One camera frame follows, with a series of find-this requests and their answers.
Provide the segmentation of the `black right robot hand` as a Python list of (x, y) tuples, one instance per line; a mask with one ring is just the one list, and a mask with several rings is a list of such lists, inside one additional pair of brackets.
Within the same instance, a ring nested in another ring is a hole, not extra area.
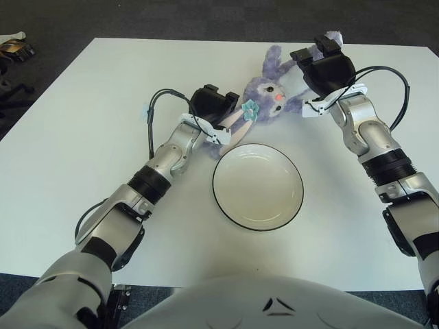
[(316, 36), (309, 48), (290, 53), (308, 87), (303, 96), (296, 97), (301, 100), (303, 118), (325, 115), (338, 100), (367, 93), (366, 85), (355, 81), (355, 67), (342, 46), (341, 32), (329, 31)]

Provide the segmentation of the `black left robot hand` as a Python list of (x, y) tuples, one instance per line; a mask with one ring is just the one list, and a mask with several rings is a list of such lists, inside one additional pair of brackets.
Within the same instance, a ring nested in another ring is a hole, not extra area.
[(218, 93), (218, 87), (206, 84), (197, 89), (189, 101), (189, 112), (182, 114), (180, 120), (198, 128), (208, 143), (227, 145), (231, 141), (231, 132), (222, 121), (230, 115), (239, 95), (228, 92)]

